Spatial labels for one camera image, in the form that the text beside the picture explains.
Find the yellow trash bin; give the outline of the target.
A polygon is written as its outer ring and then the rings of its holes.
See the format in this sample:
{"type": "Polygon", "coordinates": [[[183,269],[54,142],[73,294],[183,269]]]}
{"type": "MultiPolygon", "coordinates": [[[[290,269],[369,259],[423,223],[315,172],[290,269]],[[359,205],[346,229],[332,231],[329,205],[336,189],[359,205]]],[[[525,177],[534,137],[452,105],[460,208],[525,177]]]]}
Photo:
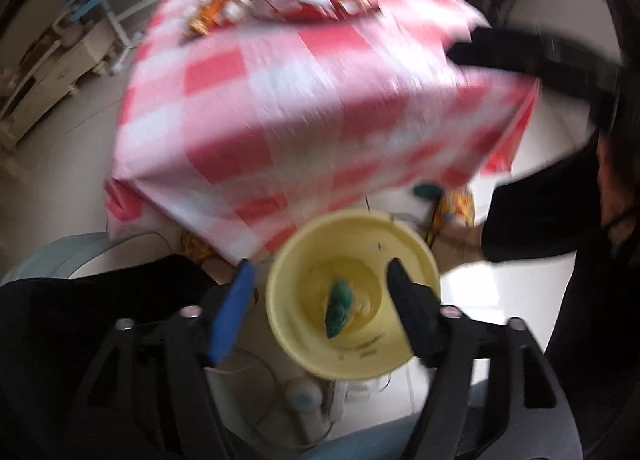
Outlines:
{"type": "Polygon", "coordinates": [[[412,356],[386,285],[399,259],[433,291],[439,271],[419,235],[390,214],[345,209],[299,229],[269,272],[266,312],[278,344],[318,378],[378,378],[412,356]]]}

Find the red white checkered tablecloth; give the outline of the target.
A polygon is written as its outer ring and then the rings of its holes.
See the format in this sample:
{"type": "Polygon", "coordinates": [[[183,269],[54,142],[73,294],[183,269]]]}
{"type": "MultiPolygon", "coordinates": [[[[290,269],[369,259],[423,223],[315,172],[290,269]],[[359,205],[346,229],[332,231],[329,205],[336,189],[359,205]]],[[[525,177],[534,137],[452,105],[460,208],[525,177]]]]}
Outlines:
{"type": "Polygon", "coordinates": [[[369,194],[511,166],[538,85],[446,59],[484,23],[465,1],[187,38],[200,1],[163,0],[134,57],[105,185],[112,237],[178,225],[234,263],[369,194]]]}

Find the cream tv cabinet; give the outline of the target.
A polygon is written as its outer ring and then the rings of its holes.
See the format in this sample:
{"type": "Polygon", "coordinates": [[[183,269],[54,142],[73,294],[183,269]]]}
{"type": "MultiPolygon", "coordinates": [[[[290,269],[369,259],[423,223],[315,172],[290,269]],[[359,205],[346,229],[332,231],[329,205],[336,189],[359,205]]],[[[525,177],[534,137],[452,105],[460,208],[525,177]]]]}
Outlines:
{"type": "Polygon", "coordinates": [[[81,77],[105,75],[114,45],[115,34],[107,20],[102,20],[73,46],[63,47],[62,39],[55,38],[46,49],[37,49],[34,63],[2,105],[1,148],[11,151],[58,102],[78,94],[81,77]]]}

